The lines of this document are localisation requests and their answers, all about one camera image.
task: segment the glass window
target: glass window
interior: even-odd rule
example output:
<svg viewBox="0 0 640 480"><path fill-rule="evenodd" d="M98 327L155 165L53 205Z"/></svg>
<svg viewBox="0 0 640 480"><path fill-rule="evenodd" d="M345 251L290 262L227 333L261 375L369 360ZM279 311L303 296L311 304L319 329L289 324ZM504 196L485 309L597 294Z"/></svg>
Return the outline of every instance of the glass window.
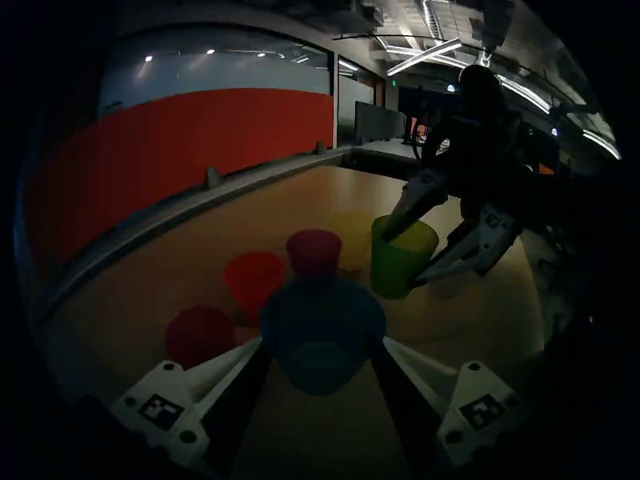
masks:
<svg viewBox="0 0 640 480"><path fill-rule="evenodd" d="M327 54L239 28L143 34L108 52L98 116L170 95L229 88L330 93Z"/></svg>

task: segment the ceiling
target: ceiling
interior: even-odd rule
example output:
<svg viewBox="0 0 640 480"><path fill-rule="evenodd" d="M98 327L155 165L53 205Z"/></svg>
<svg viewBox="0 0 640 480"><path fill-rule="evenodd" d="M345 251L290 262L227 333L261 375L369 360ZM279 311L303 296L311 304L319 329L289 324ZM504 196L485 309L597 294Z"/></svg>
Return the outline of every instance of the ceiling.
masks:
<svg viewBox="0 0 640 480"><path fill-rule="evenodd" d="M332 22L335 15L328 19L327 12L337 8L334 4L348 4L347 0L336 1L331 6L319 0L244 0L242 3L287 14L335 37L376 33L388 45L416 50L435 46L436 39L459 38L463 47L451 56L474 63L482 50L493 51L492 70L533 91L546 103L558 106L588 102L597 108L584 73L570 52L523 0L359 0L356 3L375 6L383 14L383 25L368 31L361 23L355 22L352 28L347 28L343 22ZM362 44L362 48L371 47ZM386 63L387 69L408 58L389 54L377 43L373 44L370 56ZM442 66L423 62L411 67L410 72L433 77L442 75ZM613 139L600 114L580 113L571 115L570 120L580 128L595 130Z"/></svg>

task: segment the orange-red wall panel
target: orange-red wall panel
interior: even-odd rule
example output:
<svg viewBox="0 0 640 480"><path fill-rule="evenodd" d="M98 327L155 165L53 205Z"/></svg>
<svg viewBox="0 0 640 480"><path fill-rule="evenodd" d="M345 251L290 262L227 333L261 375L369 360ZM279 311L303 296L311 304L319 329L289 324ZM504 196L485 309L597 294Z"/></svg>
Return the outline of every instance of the orange-red wall panel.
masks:
<svg viewBox="0 0 640 480"><path fill-rule="evenodd" d="M296 90L180 94L120 110L69 138L24 190L31 248L64 264L133 212L228 174L331 145L333 99Z"/></svg>

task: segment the fluorescent light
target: fluorescent light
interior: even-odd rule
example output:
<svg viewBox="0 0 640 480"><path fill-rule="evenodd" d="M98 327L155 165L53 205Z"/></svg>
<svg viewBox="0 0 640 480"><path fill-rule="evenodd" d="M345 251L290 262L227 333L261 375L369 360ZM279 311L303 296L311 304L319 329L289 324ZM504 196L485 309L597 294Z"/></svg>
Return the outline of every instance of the fluorescent light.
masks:
<svg viewBox="0 0 640 480"><path fill-rule="evenodd" d="M498 79L500 80L500 83L505 88L507 88L508 90L511 90L515 94L520 95L525 100L528 100L529 102L533 103L534 105L536 105L537 108L542 110L547 115L549 114L549 109L551 108L551 105L545 102L539 95L535 94L533 91L520 85L519 83L509 80L508 78L504 78L501 75L496 75L496 76L498 77Z"/></svg>
<svg viewBox="0 0 640 480"><path fill-rule="evenodd" d="M338 60L338 63L342 66L345 66L346 68L348 68L349 70L353 70L354 72L358 71L358 68L356 66L351 65L348 62L345 62L344 60Z"/></svg>
<svg viewBox="0 0 640 480"><path fill-rule="evenodd" d="M384 42L382 41L382 39L381 39L379 36L375 35L375 39L376 39L376 40L378 40L378 43L379 43L380 45L382 45L382 48L383 48L383 49L387 50L388 45L387 45L386 43L384 43Z"/></svg>
<svg viewBox="0 0 640 480"><path fill-rule="evenodd" d="M435 55L444 54L446 52L455 50L460 48L462 44L460 40L454 38L453 40L449 40L448 42L441 43L433 48L429 48L428 50L422 52L421 54L415 55L404 62L401 62L394 66L393 68L388 69L386 74L390 77L391 75L395 75L397 72L401 72L404 69L409 68L410 66L415 65L416 63L420 63L423 60L427 60L428 58L433 58Z"/></svg>
<svg viewBox="0 0 640 480"><path fill-rule="evenodd" d="M390 54L410 55L411 57L421 54L424 50L416 50L415 48L406 48L405 46L388 45L386 51Z"/></svg>
<svg viewBox="0 0 640 480"><path fill-rule="evenodd" d="M411 57L413 57L411 60L413 60L418 55L424 53L423 51L416 50L414 48L406 48L404 46L392 46L392 45L389 45L386 48L386 51L389 52L390 54L399 54L399 55L411 56ZM425 60L427 60L429 62L442 63L442 64L448 65L448 66L454 66L454 67L459 68L459 69L463 69L463 68L466 68L466 67L469 66L468 63L463 62L462 60L458 60L456 58L451 58L451 57L445 57L444 55L441 55L441 54L436 54L435 56L433 56L431 58L425 58ZM536 95L534 92L532 92L528 88L525 88L522 85L519 85L516 82L512 82L508 78L504 78L504 77L502 77L500 75L498 75L498 78L500 79L500 82L504 85L505 88L507 88L508 90L511 90L515 94L520 95L525 100L528 100L529 102L531 102L534 105L536 105L537 108L539 108L540 110L542 110L546 114L549 114L550 105L547 102L545 102L542 98L540 98L538 95Z"/></svg>
<svg viewBox="0 0 640 480"><path fill-rule="evenodd" d="M583 130L582 131L582 136L585 137L585 138L588 138L589 140L591 140L594 143L597 143L603 149L605 149L610 154L612 154L614 157L616 157L617 160L620 160L620 153L618 153L618 151L615 149L615 147L613 145L611 145L604 138L596 135L594 132L589 132L588 130Z"/></svg>

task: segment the wooden table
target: wooden table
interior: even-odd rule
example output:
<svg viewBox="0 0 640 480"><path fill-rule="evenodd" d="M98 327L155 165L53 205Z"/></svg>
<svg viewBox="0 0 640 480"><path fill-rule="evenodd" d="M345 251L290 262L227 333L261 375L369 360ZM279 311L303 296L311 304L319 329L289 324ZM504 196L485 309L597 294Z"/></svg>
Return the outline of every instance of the wooden table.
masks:
<svg viewBox="0 0 640 480"><path fill-rule="evenodd" d="M57 311L50 333L54 376L70 395L89 391L112 402L164 359L164 330L181 310L210 304L237 315L221 273L234 256L257 249L285 257L293 232L323 226L336 211L388 214L402 185L321 166L152 240L88 281ZM461 220L456 198L424 217L440 239ZM365 286L367 279L367 271L355 278ZM450 366L479 359L501 373L542 349L538 296L519 240L485 278L461 274L416 289L404 300L380 303L389 336ZM288 478L310 465L319 478L408 476L369 364L324 398L296 391L275 364L269 372L233 476L257 471L261 478Z"/></svg>

